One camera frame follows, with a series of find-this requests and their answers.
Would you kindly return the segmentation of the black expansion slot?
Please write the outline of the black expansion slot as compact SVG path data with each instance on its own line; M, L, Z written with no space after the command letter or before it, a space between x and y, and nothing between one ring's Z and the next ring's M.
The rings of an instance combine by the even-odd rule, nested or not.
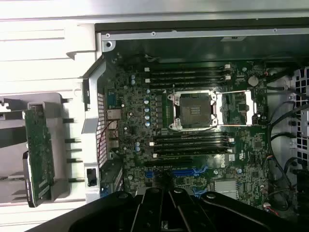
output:
M153 161L146 161L143 166L153 167L153 166L189 166L193 163L192 159L159 159Z

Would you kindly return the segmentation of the silver metal disk bay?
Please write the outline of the silver metal disk bay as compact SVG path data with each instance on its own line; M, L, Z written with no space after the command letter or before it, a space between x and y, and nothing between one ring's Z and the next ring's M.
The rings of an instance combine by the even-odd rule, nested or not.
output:
M309 67L294 72L291 79L291 88L302 94L294 93L296 107L309 104ZM298 158L309 161L309 107L296 114L296 154Z

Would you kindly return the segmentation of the silver chipset heatsink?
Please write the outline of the silver chipset heatsink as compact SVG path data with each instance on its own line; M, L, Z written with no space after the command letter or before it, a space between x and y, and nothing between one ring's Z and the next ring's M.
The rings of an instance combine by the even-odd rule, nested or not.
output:
M235 180L220 180L214 182L214 190L232 199L238 198Z

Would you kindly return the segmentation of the black RAM slot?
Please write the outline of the black RAM slot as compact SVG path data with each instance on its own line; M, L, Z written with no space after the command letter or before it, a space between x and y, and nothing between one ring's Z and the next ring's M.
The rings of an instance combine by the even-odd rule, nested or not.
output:
M188 147L188 146L225 146L225 145L230 145L229 141L200 141L200 142L183 142L183 143L161 143L161 144L156 144L154 142L150 142L149 146L150 147L177 147L177 146L183 146L183 147Z
M151 75L154 76L190 76L190 75L202 75L202 76L225 76L230 74L229 70L181 70L181 71L157 71L157 72L150 72Z
M165 148L165 149L155 149L154 153L166 154L166 153L185 153L185 152L221 152L227 151L229 147L219 147L219 146L202 146L202 147L180 147L180 148Z
M189 155L160 155L158 153L153 153L153 159L179 159L179 158L200 158L200 157L216 157L230 155L230 153L215 153L215 154L189 154Z
M206 67L202 67L202 66L167 66L167 67L163 67L163 66L156 66L156 67L145 67L143 70L145 72L154 72L154 71L167 71L167 72L171 72L171 71L201 71L201 70L228 70L231 69L232 65L231 64L225 64L223 66L206 66Z
M202 133L202 134L195 134L195 135L180 135L180 134L173 134L173 135L161 135L161 136L154 136L153 140L176 140L176 139L193 139L193 138L230 138L234 137L230 133L221 133L221 132L213 132L213 133Z
M151 88L196 88L196 87L217 87L224 86L225 81L210 81L210 82L176 82L176 83L151 83Z
M197 80L197 79L214 79L214 80L231 80L231 75L224 76L152 76L150 78L145 78L146 83L150 83L154 80Z

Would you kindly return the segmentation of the green motherboard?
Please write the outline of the green motherboard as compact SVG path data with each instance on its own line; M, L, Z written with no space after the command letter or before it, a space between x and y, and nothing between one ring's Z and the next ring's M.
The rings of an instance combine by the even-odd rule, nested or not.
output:
M154 80L150 83L144 81L150 78L150 72L145 67L156 66L223 66L231 64L231 80L197 79L197 80ZM248 205L262 208L267 195L267 168L263 166L268 155L267 144L267 69L264 64L252 61L215 62L215 63L122 63L116 68L115 78L108 82L105 88L108 127L102 134L103 141L108 142L106 150L111 158L117 160L118 170L123 172L122 188L136 195L138 191L157 187L159 184L171 184L175 187L191 190L200 197L203 193L214 190L214 182L220 180L235 180L238 193L237 200ZM252 87L248 78L255 75L259 84ZM225 81L224 86L175 88L175 91L211 90L223 93L238 90L250 90L252 99L256 103L257 113L253 116L253 125L245 127L217 126L212 130L179 132L168 128L172 121L171 102L167 100L172 88L151 88L151 83L176 82L210 82ZM154 136L161 135L195 135L202 133L230 133L230 138L193 138L176 140L153 140ZM216 157L191 158L193 163L189 166L153 166L145 167L146 161L153 161L152 154L155 149L180 148L177 147L150 147L149 143L183 143L200 141L229 141L227 151L221 152L183 152L166 153L160 155L189 155L189 154L215 154L230 153L230 155ZM178 177L172 170L193 169L195 176ZM153 178L146 178L145 172L153 171Z

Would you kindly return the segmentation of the grey parts rack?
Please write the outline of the grey parts rack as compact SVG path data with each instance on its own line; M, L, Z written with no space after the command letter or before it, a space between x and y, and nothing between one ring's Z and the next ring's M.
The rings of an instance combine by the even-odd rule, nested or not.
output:
M59 93L0 95L0 205L28 206L23 172L23 153L27 151L25 111L32 104L44 108L51 134L54 184L51 200L45 203L82 202L84 196L81 128L70 118L70 101Z

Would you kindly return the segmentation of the black plastic shroud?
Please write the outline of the black plastic shroud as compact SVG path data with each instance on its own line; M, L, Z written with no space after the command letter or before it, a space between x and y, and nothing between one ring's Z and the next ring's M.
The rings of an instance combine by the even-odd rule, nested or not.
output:
M297 169L296 173L296 212L300 232L309 232L309 169Z

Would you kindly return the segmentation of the blue expansion slot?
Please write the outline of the blue expansion slot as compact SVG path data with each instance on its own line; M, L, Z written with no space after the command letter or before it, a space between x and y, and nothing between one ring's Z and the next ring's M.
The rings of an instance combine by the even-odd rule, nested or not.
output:
M174 176L183 177L183 176L195 176L196 173L193 169L185 169L185 170L172 170L172 174ZM146 171L145 177L146 178L153 178L154 172L153 171Z

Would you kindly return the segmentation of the black PC case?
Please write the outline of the black PC case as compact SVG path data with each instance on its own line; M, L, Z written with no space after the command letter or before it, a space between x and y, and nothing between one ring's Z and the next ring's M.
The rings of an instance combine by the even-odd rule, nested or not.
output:
M108 127L105 88L115 78L122 63L184 64L252 61L267 69L267 195L263 207L292 222L292 232L300 232L296 212L297 169L309 169L309 161L297 157L296 113L309 104L296 107L291 79L296 70L309 67L309 28L268 29L140 29L102 30L98 33L101 56L83 77L85 120L82 130L86 200L91 203L122 188L123 172L106 150L102 134ZM159 184L163 191L160 232L178 232L169 226L172 202L168 191L175 187ZM143 195L144 188L133 197ZM191 190L184 189L196 197Z

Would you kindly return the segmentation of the metal socket cover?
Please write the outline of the metal socket cover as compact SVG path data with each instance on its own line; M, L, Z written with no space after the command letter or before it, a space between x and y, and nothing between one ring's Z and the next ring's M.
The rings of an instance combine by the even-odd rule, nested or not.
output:
M216 122L218 126L245 127L253 125L257 106L250 90L216 93Z

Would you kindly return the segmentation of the CPU socket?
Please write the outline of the CPU socket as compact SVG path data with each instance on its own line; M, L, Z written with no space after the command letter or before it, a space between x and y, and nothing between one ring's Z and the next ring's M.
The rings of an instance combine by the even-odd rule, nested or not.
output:
M168 128L179 132L212 130L218 126L217 96L211 90L178 91L168 94L172 121Z

